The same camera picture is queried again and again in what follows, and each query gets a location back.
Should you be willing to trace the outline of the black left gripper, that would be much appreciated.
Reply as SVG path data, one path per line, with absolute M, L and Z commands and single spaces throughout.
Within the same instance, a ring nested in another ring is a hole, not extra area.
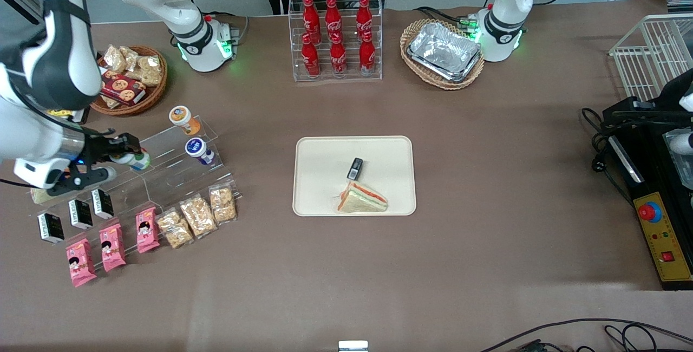
M 656 98 L 656 113 L 691 119 L 692 68 L 665 84 Z

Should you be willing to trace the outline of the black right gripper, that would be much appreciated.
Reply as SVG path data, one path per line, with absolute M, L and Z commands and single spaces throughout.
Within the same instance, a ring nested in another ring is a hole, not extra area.
M 122 157 L 129 152 L 140 152 L 139 138 L 131 133 L 121 133 L 114 137 L 94 136 L 85 140 L 80 153 L 80 165 L 122 164 Z

